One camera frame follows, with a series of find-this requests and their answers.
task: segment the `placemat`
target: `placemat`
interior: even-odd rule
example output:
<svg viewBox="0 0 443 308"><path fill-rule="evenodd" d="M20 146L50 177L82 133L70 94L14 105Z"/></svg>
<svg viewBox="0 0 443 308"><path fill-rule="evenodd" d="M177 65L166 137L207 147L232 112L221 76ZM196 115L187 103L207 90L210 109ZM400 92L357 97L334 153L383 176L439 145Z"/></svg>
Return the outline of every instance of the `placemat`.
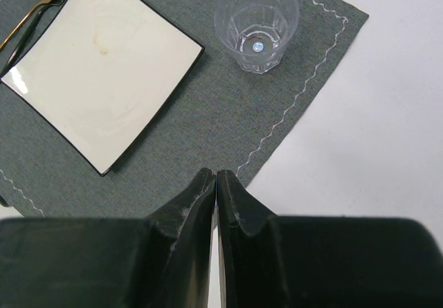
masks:
<svg viewBox="0 0 443 308"><path fill-rule="evenodd" d="M280 65L255 75L243 72L217 39L217 0L144 1L199 40L206 52L106 177L0 86L0 194L23 215L144 217L184 189L201 167L233 170L247 185L368 18L341 0L300 0L300 24ZM36 2L0 0L0 39ZM56 12L44 16L35 37ZM0 65L14 45L0 53Z"/></svg>

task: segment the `white table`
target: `white table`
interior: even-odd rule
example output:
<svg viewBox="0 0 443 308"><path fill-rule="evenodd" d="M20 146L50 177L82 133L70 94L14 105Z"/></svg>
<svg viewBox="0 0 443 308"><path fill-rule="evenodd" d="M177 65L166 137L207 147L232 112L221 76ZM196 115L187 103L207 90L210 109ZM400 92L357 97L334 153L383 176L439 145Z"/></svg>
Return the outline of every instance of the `white table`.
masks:
<svg viewBox="0 0 443 308"><path fill-rule="evenodd" d="M410 217L443 248L443 0L345 1L369 20L248 191L278 214Z"/></svg>

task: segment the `cup bottom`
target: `cup bottom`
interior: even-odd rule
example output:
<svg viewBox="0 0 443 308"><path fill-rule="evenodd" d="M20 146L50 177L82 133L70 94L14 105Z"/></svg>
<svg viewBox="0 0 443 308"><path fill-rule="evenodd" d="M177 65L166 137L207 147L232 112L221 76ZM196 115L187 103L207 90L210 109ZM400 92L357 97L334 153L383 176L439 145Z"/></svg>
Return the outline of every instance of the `cup bottom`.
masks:
<svg viewBox="0 0 443 308"><path fill-rule="evenodd" d="M266 73L267 71L270 71L275 66L277 66L280 63L281 59L282 55L271 60L270 62L267 62L266 64L249 64L242 61L237 61L237 62L244 71L250 71L256 74L263 74Z"/></svg>

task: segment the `white square plate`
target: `white square plate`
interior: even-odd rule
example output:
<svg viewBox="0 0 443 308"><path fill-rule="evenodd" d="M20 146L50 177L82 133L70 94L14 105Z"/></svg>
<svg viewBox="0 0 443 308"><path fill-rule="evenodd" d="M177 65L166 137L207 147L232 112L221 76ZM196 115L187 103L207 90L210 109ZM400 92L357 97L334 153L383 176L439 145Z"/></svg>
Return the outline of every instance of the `white square plate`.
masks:
<svg viewBox="0 0 443 308"><path fill-rule="evenodd" d="M140 0L68 0L2 80L104 175L202 52Z"/></svg>

